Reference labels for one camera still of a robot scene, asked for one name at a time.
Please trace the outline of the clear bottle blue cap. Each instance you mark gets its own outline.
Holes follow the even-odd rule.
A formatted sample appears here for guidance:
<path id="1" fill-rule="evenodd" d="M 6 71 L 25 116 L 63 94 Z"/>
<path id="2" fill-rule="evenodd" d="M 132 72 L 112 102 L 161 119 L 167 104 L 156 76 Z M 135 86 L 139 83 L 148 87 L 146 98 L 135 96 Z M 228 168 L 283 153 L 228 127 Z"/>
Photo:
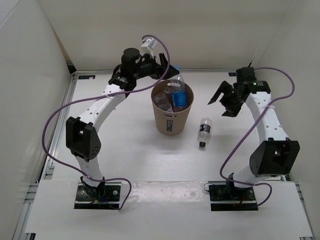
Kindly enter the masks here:
<path id="1" fill-rule="evenodd" d="M 172 99 L 172 107 L 174 112 L 181 112 L 188 106 L 185 81 L 180 73 L 180 67 L 174 66 L 178 74 L 170 78 L 170 93 Z"/>

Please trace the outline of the clear bottle black label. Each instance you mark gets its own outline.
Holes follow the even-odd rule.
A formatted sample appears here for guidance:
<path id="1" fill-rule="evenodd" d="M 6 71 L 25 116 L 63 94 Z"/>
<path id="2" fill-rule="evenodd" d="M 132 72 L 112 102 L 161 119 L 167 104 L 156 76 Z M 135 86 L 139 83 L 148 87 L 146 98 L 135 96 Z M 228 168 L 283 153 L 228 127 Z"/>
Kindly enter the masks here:
<path id="1" fill-rule="evenodd" d="M 204 149 L 211 139 L 212 120 L 209 118 L 202 118 L 199 125 L 197 135 L 199 147 Z"/>

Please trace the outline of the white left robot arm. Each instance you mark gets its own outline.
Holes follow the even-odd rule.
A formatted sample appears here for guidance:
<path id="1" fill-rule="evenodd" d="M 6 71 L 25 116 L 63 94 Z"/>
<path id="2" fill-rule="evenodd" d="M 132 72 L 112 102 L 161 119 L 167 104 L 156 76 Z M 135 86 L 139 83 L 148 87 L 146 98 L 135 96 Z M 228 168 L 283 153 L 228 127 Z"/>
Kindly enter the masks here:
<path id="1" fill-rule="evenodd" d="M 137 80 L 144 77 L 167 80 L 179 74 L 179 70 L 170 65 L 164 54 L 160 54 L 160 63 L 149 53 L 144 55 L 136 48 L 127 48 L 108 81 L 104 93 L 106 98 L 97 99 L 78 117 L 69 117 L 66 121 L 66 147 L 75 156 L 83 172 L 80 178 L 85 192 L 94 200 L 105 196 L 104 177 L 101 174 L 98 154 L 101 141 L 98 131 L 110 113 L 123 102 L 137 86 Z"/>

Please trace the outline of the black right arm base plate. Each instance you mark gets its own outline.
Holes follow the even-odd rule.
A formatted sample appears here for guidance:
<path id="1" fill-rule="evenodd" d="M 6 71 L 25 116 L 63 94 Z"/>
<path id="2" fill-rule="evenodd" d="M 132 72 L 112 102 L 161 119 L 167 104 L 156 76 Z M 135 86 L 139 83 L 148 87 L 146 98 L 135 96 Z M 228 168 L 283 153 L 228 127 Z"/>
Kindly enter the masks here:
<path id="1" fill-rule="evenodd" d="M 253 187 L 238 188 L 233 183 L 207 182 L 203 186 L 209 193 L 212 212 L 257 211 L 258 203 Z"/>

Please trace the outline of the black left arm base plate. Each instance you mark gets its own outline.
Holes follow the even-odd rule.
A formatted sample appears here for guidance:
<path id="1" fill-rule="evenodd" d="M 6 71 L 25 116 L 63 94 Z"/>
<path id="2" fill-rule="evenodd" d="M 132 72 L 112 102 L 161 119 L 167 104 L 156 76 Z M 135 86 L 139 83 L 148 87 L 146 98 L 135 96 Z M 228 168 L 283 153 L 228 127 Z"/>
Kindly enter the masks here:
<path id="1" fill-rule="evenodd" d="M 120 208 L 120 182 L 105 183 L 98 194 L 78 183 L 73 208 L 76 210 L 117 210 Z"/>

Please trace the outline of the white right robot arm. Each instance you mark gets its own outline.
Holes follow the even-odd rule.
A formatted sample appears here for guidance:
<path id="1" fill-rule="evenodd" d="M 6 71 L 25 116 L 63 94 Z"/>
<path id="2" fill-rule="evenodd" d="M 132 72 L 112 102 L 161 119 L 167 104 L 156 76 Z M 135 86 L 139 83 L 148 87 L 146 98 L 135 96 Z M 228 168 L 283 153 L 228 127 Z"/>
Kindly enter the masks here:
<path id="1" fill-rule="evenodd" d="M 265 179 L 289 174 L 300 151 L 299 142 L 290 139 L 277 117 L 273 104 L 281 98 L 272 98 L 268 83 L 257 80 L 255 68 L 251 66 L 237 69 L 235 76 L 234 84 L 226 81 L 220 84 L 209 103 L 219 101 L 225 107 L 223 116 L 231 118 L 246 105 L 254 124 L 243 139 L 257 130 L 259 146 L 251 154 L 248 166 L 225 179 L 224 193 L 230 200 L 238 199 L 243 189 Z"/>

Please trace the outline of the clear bottle blue orange label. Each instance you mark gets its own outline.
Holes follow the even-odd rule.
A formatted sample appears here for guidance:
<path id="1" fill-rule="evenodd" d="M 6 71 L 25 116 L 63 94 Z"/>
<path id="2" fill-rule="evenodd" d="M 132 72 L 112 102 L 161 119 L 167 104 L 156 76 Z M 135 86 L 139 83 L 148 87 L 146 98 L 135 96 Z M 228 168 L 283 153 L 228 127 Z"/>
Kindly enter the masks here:
<path id="1" fill-rule="evenodd" d="M 162 111 L 173 113 L 172 91 L 167 86 L 160 93 L 152 97 L 153 103 Z"/>

